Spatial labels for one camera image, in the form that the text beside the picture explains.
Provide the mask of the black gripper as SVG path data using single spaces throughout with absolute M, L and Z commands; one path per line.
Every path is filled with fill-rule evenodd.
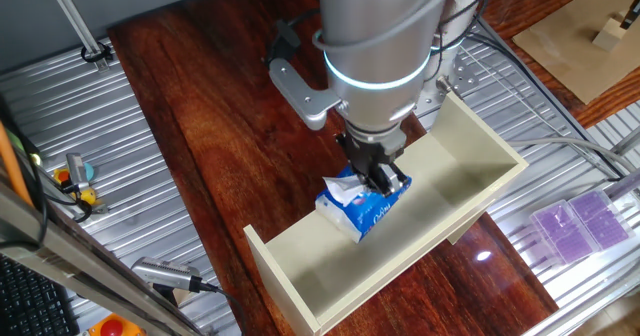
M 388 197 L 406 183 L 407 176 L 396 165 L 396 160 L 404 153 L 407 141 L 406 134 L 399 128 L 373 142 L 362 141 L 349 131 L 338 134 L 336 141 L 344 151 L 351 171 L 368 192 L 380 191 Z M 369 170 L 377 167 L 378 181 L 369 174 Z

